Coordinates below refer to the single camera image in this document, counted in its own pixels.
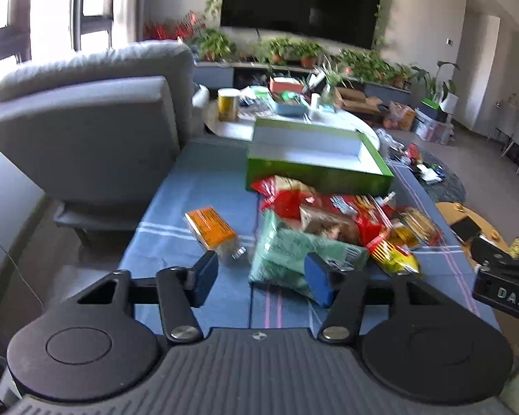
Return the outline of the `brown snack bag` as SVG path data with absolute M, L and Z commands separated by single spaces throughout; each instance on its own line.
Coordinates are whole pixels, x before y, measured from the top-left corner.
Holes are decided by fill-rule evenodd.
M 302 203 L 300 216 L 303 232 L 351 245 L 358 245 L 359 229 L 355 218 Z

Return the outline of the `red yellow crayfish snack bag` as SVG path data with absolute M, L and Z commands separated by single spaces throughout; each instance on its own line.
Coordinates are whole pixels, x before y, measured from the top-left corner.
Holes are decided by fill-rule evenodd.
M 421 266 L 414 254 L 390 243 L 382 235 L 366 246 L 370 256 L 386 275 L 420 275 Z

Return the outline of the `light green snack bag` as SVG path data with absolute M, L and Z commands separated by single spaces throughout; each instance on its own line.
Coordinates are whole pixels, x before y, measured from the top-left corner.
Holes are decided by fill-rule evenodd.
M 317 253 L 337 271 L 362 270 L 369 258 L 369 252 L 362 246 L 293 230 L 274 211 L 267 210 L 248 281 L 289 288 L 314 299 L 304 275 L 304 260 L 308 253 Z

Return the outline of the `orange cracker pack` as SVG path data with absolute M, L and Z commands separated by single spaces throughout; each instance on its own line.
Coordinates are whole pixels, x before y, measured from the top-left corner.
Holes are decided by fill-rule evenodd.
M 245 254 L 238 234 L 216 209 L 205 207 L 189 211 L 184 220 L 199 243 L 206 250 L 216 252 L 221 259 L 240 259 Z

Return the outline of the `red noodle snack pack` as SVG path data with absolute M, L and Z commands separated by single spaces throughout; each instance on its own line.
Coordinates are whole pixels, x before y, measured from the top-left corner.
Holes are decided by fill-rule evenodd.
M 367 246 L 378 237 L 387 239 L 393 229 L 391 222 L 395 214 L 395 192 L 386 197 L 331 195 L 330 208 L 354 219 L 361 246 Z

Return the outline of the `yellow cracker sandwich pack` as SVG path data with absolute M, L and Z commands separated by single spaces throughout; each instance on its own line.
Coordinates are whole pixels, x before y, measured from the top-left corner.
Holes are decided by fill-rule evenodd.
M 398 214 L 420 241 L 428 246 L 436 246 L 440 242 L 440 228 L 426 214 L 412 207 L 401 208 Z

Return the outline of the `large red snack bag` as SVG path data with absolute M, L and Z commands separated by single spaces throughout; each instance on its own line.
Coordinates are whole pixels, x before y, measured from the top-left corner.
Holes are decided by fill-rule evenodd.
M 251 188 L 263 197 L 261 212 L 271 210 L 280 218 L 300 220 L 303 204 L 322 207 L 320 194 L 295 179 L 274 175 L 254 182 Z

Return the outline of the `yellow round side table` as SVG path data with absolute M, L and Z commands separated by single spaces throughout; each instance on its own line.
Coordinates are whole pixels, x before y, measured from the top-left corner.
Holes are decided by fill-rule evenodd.
M 460 202 L 437 202 L 436 207 L 444 217 L 445 222 L 452 228 L 461 243 L 461 248 L 473 268 L 477 263 L 471 255 L 472 241 L 476 235 L 482 235 L 493 246 L 506 252 L 508 245 L 485 218 L 475 211 L 465 207 Z

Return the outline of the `clear storage bin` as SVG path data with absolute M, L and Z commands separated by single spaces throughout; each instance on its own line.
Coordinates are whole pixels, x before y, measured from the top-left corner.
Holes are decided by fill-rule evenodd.
M 421 140 L 446 145 L 453 137 L 454 127 L 451 122 L 439 122 L 416 109 L 412 132 Z

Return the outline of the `grey sofa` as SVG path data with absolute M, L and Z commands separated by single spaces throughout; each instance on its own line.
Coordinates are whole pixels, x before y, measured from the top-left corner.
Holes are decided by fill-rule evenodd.
M 203 131 L 194 69 L 172 40 L 24 63 L 0 81 L 0 152 L 59 201 L 58 225 L 132 231 Z

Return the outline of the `open cardboard box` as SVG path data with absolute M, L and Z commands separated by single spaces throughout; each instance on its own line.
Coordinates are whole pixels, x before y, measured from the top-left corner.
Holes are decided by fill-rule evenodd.
M 362 115 L 377 115 L 382 101 L 376 96 L 366 96 L 362 91 L 336 87 L 336 106 L 344 111 Z

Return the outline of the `yellow can with white lid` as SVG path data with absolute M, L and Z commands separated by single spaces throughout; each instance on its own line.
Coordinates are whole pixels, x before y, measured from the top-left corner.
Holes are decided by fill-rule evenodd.
M 240 108 L 241 91 L 235 88 L 220 88 L 217 91 L 218 120 L 235 122 Z

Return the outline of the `orange red box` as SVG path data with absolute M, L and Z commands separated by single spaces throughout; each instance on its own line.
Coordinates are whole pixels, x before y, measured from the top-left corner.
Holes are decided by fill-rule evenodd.
M 303 84 L 295 78 L 271 77 L 269 90 L 272 94 L 281 94 L 283 92 L 295 92 L 300 94 L 303 91 Z

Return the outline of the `red flower decoration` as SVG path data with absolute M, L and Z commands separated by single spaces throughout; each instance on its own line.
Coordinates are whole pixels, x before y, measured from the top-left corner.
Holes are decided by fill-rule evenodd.
M 189 42 L 201 36 L 206 23 L 199 13 L 189 11 L 176 21 L 148 21 L 143 28 L 143 38 L 147 40 L 181 40 Z

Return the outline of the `black wall television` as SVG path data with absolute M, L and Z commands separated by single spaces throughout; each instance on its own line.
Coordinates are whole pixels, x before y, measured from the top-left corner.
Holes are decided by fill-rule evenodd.
M 372 45 L 380 0 L 222 0 L 220 25 Z

